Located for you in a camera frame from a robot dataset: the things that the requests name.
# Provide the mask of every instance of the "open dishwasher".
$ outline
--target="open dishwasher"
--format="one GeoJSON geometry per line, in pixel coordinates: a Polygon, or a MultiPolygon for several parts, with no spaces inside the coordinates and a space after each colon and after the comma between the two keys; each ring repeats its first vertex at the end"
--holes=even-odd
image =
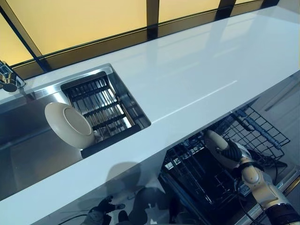
{"type": "MultiPolygon", "coordinates": [[[[235,174],[226,170],[205,146],[207,130],[245,146],[284,194],[299,183],[300,168],[285,159],[285,145],[290,142],[289,138],[256,112],[252,104],[255,105],[255,101],[192,134],[165,155],[159,180],[166,192],[180,199],[199,224],[252,223],[241,210],[234,188],[235,174]]],[[[242,207],[256,221],[261,221],[265,214],[249,188],[241,183],[239,190],[242,207]]]]}

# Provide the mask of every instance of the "white plate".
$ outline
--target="white plate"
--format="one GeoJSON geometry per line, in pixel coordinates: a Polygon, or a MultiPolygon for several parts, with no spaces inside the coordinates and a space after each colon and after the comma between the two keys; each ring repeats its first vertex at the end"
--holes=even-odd
{"type": "Polygon", "coordinates": [[[52,130],[69,145],[85,149],[95,143],[93,129],[73,107],[52,102],[46,105],[45,116],[52,130]]]}

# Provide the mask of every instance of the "yellow glass panel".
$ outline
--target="yellow glass panel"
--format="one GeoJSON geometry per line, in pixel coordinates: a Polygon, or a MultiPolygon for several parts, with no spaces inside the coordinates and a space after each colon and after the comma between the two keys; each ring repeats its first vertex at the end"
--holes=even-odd
{"type": "Polygon", "coordinates": [[[220,0],[160,0],[159,22],[218,8],[220,0]]]}
{"type": "Polygon", "coordinates": [[[145,27],[146,0],[7,0],[42,54],[145,27]]]}
{"type": "Polygon", "coordinates": [[[236,0],[235,4],[241,4],[241,3],[245,3],[245,2],[250,2],[252,0],[236,0]]]}
{"type": "Polygon", "coordinates": [[[0,14],[0,60],[11,66],[30,59],[32,56],[0,14]]]}

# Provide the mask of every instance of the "dishwasher rack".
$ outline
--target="dishwasher rack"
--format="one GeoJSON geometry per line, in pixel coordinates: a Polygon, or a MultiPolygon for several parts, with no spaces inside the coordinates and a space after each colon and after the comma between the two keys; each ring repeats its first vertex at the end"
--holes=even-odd
{"type": "Polygon", "coordinates": [[[284,156],[282,146],[290,142],[278,129],[251,106],[232,112],[208,129],[244,145],[255,161],[263,167],[272,167],[284,156]]]}
{"type": "MultiPolygon", "coordinates": [[[[236,200],[234,178],[205,147],[204,134],[207,129],[244,145],[264,168],[284,164],[279,162],[284,155],[281,147],[290,141],[246,105],[169,149],[160,176],[167,183],[172,183],[181,195],[189,196],[196,215],[201,215],[198,208],[208,212],[226,211],[230,208],[228,205],[236,200]]],[[[244,184],[241,189],[245,191],[244,196],[249,193],[244,184]]]]}

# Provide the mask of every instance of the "window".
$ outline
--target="window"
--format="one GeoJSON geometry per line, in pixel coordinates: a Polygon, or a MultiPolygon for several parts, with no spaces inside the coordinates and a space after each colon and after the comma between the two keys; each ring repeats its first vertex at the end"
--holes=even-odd
{"type": "Polygon", "coordinates": [[[186,15],[218,8],[220,0],[160,0],[158,21],[165,22],[186,15]]]}
{"type": "Polygon", "coordinates": [[[274,5],[269,0],[4,0],[0,60],[27,79],[274,5]]]}
{"type": "Polygon", "coordinates": [[[40,52],[146,27],[145,0],[7,0],[40,52]]]}
{"type": "Polygon", "coordinates": [[[13,65],[32,59],[30,53],[2,15],[0,15],[0,29],[0,60],[13,65]]]}

